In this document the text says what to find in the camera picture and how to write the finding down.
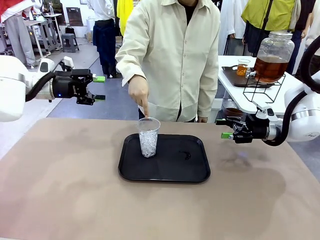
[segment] brown liquid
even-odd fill
[[[257,58],[254,65],[257,73],[255,79],[266,84],[274,83],[285,73],[288,64],[278,56]]]
[[[239,64],[238,68],[236,69],[236,74],[239,76],[246,75],[247,67],[248,67],[247,65]]]

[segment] small glass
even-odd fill
[[[142,118],[137,123],[141,152],[145,158],[156,155],[160,125],[160,122],[153,117]]]
[[[239,59],[238,60],[238,68],[236,70],[236,74],[239,76],[245,76],[250,60],[247,59]]]

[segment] hand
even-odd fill
[[[198,123],[206,124],[208,122],[207,117],[198,116]]]
[[[304,39],[307,36],[307,33],[308,33],[307,29],[303,30],[301,33],[301,39]]]
[[[128,93],[139,106],[143,107],[144,116],[148,118],[149,86],[147,80],[142,76],[134,75],[129,82]]]

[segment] white table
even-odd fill
[[[62,47],[62,38],[61,38],[60,28],[59,28],[58,21],[57,21],[57,17],[59,17],[61,15],[62,15],[61,13],[45,14],[44,17],[45,18],[54,18],[54,22],[55,22],[56,29],[57,29],[57,32],[58,32],[58,36],[59,36],[59,39],[60,39],[60,44],[61,44],[61,47]]]
[[[257,111],[257,107],[252,102],[248,101],[244,96],[244,88],[236,87],[231,84],[228,78],[225,76],[222,67],[231,67],[238,64],[238,59],[248,59],[250,60],[249,67],[254,67],[256,58],[252,56],[219,56],[219,75],[218,78],[226,91],[229,93],[230,97],[234,100],[234,102],[238,105],[239,109],[248,114],[254,114]],[[281,89],[278,93],[278,96],[275,99],[274,103],[269,103],[272,107],[273,111],[277,115],[284,115],[286,111],[285,106],[285,93],[291,88],[294,88],[300,84],[302,84],[298,79],[293,77],[292,75],[285,73],[286,77],[281,86]],[[279,90],[279,86],[272,86],[266,90],[272,98],[277,94]],[[253,100],[255,102],[268,102],[269,99],[264,96],[264,94],[255,94]]]

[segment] glass of tea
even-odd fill
[[[238,60],[238,68],[236,70],[236,74],[239,75],[239,76],[245,76],[249,63],[250,63],[250,60],[239,59]]]

